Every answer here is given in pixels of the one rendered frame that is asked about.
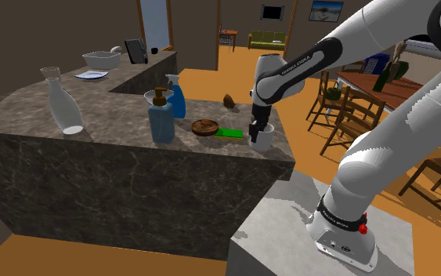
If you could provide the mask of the white cup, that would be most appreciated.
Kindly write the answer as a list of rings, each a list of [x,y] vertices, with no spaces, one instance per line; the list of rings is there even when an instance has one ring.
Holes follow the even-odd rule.
[[[274,127],[270,123],[263,130],[255,125],[249,125],[248,145],[256,151],[267,151],[271,147],[274,134]]]

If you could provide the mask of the green sponge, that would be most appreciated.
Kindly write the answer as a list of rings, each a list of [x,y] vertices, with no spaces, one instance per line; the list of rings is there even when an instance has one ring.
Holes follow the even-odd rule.
[[[243,138],[243,131],[241,129],[219,128],[215,137],[241,140]]]

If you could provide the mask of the brown wooden bowl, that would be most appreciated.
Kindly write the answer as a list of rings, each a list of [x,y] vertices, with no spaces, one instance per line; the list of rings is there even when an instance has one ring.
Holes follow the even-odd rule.
[[[200,119],[192,123],[191,130],[197,136],[212,136],[219,131],[219,124],[210,119]]]

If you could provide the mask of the green sofa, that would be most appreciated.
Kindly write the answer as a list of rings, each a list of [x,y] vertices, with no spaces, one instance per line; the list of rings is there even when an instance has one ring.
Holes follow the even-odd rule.
[[[248,48],[283,51],[286,40],[284,32],[252,31],[248,36]]]

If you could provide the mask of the blue spray bottle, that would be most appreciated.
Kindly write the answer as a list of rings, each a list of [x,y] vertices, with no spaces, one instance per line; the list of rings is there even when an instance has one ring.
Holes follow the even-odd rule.
[[[167,101],[173,107],[174,118],[185,118],[186,101],[179,85],[179,76],[177,74],[167,74],[166,77],[172,83],[173,94],[167,98]]]

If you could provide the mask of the small orange side table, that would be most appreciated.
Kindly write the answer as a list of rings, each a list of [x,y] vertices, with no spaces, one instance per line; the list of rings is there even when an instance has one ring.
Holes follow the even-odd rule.
[[[219,44],[230,46],[232,48],[232,52],[235,51],[236,40],[237,40],[237,31],[221,30],[219,32]]]

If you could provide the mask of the blue soap dispenser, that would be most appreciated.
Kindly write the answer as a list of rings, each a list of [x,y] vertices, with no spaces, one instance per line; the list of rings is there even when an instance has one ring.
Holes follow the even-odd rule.
[[[165,90],[162,87],[154,89],[153,104],[148,109],[151,135],[155,143],[171,143],[175,137],[173,107],[163,95]]]

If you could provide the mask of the wooden dining table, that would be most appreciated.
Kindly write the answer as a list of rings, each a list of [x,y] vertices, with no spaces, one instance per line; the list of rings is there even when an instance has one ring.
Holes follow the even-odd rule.
[[[339,71],[336,72],[336,75],[338,76],[337,83],[339,85],[348,85],[353,89],[357,89],[363,93],[372,95],[379,100],[385,101],[385,110],[387,112],[394,111],[399,105],[413,96],[422,87],[421,84],[402,77],[398,80],[393,80],[389,84],[385,84],[383,90],[378,93],[372,90],[378,79],[377,74]]]

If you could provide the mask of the small white bowl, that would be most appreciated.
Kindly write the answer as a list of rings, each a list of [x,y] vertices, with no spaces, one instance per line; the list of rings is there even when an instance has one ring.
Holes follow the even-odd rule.
[[[158,107],[160,107],[160,106],[164,106],[164,105],[166,105],[166,103],[167,103],[167,98],[168,98],[169,96],[172,96],[172,95],[173,95],[173,91],[171,91],[171,90],[169,90],[169,89],[166,89],[166,90],[162,90],[162,91],[160,92],[160,94],[161,94],[161,95],[160,95],[160,96],[157,98],[157,100],[156,100],[157,93],[156,93],[156,91],[153,89],[153,90],[150,90],[150,91],[144,93],[144,98],[146,99],[147,103],[149,103],[150,105],[154,105],[154,106],[158,106]]]

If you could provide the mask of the grey marble robot stand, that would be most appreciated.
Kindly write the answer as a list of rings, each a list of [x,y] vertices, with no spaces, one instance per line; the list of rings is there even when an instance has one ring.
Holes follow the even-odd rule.
[[[226,276],[415,276],[412,226],[367,209],[378,247],[371,273],[320,252],[305,222],[328,185],[294,171],[268,190],[230,240]]]

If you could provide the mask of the black toaster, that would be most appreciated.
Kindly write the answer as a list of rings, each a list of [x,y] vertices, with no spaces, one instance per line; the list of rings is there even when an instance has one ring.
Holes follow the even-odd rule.
[[[125,40],[125,46],[132,64],[147,64],[148,54],[141,38]]]

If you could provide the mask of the white plate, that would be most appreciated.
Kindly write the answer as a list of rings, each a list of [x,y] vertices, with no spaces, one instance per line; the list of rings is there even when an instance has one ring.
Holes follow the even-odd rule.
[[[80,78],[84,80],[94,80],[99,78],[104,78],[109,74],[108,71],[86,71],[80,74],[76,74],[75,78]]]

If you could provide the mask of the white vase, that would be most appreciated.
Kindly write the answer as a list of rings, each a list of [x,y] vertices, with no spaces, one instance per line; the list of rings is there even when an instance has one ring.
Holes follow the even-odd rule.
[[[84,129],[81,111],[72,95],[62,87],[60,69],[43,67],[40,71],[49,85],[49,110],[60,131],[65,135],[81,132]]]

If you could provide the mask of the black wall television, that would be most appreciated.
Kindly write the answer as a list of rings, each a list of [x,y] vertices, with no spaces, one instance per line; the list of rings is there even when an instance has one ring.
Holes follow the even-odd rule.
[[[283,5],[262,5],[260,12],[261,20],[279,20],[282,21],[284,17]]]

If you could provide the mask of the wall picture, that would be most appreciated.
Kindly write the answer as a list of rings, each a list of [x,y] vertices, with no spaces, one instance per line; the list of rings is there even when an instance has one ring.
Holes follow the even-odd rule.
[[[314,1],[309,14],[309,21],[337,23],[344,2]]]

